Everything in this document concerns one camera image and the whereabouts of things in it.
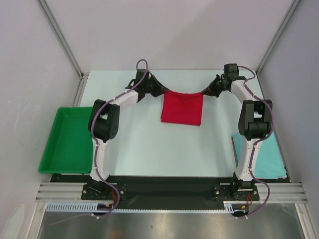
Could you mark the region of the red t-shirt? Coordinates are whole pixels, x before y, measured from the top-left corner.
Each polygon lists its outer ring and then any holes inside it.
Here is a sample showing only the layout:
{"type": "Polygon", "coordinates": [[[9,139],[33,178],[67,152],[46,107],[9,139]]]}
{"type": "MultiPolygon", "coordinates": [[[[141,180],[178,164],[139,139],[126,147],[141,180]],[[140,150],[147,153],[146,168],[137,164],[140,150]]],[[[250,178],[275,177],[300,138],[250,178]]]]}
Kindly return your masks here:
{"type": "Polygon", "coordinates": [[[166,92],[163,98],[161,122],[200,126],[203,99],[202,93],[166,92]]]}

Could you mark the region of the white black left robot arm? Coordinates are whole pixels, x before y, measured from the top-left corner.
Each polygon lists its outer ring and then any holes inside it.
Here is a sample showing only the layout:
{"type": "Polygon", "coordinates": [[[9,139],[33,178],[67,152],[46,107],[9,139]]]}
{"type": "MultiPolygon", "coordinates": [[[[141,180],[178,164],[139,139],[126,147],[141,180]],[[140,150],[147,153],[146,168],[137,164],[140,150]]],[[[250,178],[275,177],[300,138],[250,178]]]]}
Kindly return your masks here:
{"type": "Polygon", "coordinates": [[[108,101],[97,99],[94,102],[88,122],[93,142],[90,177],[98,182],[92,192],[99,199],[107,198],[110,193],[110,186],[104,182],[110,175],[110,144],[119,130],[120,112],[141,101],[146,94],[158,97],[168,91],[149,70],[138,69],[135,78],[122,93],[108,101]]]}

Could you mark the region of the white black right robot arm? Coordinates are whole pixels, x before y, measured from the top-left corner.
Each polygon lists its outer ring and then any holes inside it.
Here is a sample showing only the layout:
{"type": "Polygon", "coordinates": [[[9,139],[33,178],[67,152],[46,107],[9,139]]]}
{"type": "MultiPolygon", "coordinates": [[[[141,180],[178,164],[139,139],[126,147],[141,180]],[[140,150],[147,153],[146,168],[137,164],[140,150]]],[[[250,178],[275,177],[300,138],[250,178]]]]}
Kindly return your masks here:
{"type": "Polygon", "coordinates": [[[254,79],[240,75],[241,66],[232,63],[224,65],[223,74],[203,90],[203,95],[219,97],[222,92],[231,92],[242,104],[238,121],[238,131],[242,136],[242,151],[240,161],[230,183],[230,195],[243,199],[248,192],[254,191],[255,165],[262,142],[268,139],[274,130],[274,115],[272,101],[258,97],[248,86],[248,81],[254,79]]]}

